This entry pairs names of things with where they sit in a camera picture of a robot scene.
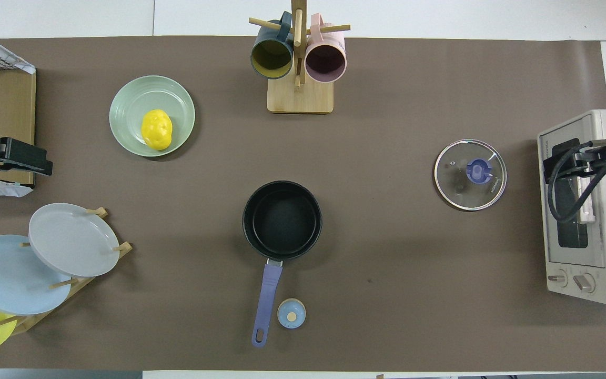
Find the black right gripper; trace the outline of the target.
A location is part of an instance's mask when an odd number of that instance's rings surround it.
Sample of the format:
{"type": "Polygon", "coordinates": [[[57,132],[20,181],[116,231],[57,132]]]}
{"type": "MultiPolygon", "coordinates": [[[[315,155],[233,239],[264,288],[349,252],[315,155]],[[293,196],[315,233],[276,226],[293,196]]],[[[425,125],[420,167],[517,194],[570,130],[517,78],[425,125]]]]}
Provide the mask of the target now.
{"type": "MultiPolygon", "coordinates": [[[[543,160],[543,182],[550,183],[560,158],[571,148],[580,145],[578,138],[572,138],[559,144],[548,145],[548,153],[543,160]]],[[[557,178],[589,177],[596,175],[606,166],[606,139],[593,140],[591,149],[577,153],[577,159],[567,158],[557,172],[557,178]]]]}

